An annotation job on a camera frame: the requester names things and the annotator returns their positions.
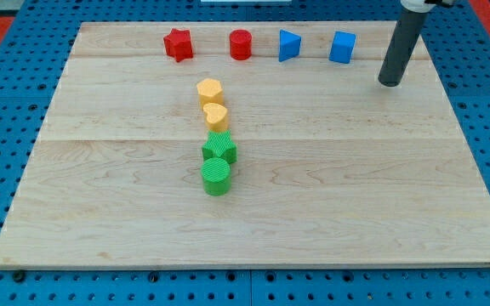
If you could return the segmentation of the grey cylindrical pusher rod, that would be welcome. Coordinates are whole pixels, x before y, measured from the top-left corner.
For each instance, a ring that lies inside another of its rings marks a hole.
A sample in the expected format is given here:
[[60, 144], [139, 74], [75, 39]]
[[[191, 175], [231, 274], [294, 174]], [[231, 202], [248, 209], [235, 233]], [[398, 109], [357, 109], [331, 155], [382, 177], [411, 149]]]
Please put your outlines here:
[[395, 87], [401, 83], [424, 22], [425, 13], [402, 9], [378, 74], [382, 85]]

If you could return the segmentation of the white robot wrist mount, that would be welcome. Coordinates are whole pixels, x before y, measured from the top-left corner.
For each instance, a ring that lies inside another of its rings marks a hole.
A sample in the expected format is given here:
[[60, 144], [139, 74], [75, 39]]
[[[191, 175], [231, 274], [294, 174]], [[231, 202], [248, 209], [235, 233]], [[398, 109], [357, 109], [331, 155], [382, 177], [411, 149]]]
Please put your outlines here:
[[401, 0], [400, 3], [414, 13], [429, 13], [435, 6], [451, 8], [456, 0]]

